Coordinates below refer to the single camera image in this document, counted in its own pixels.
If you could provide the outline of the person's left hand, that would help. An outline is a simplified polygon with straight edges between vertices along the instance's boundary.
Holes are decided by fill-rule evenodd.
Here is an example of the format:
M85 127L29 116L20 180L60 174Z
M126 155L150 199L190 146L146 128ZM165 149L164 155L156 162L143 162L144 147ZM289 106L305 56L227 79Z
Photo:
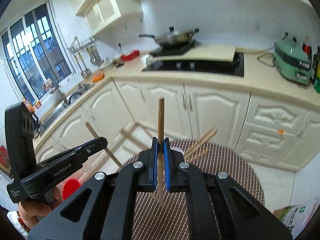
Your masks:
M39 222L37 216L46 217L62 203L61 193L57 187L53 188L53 197L54 202L49 205L31 200L24 200L18 204L20 218L29 229L32 229Z

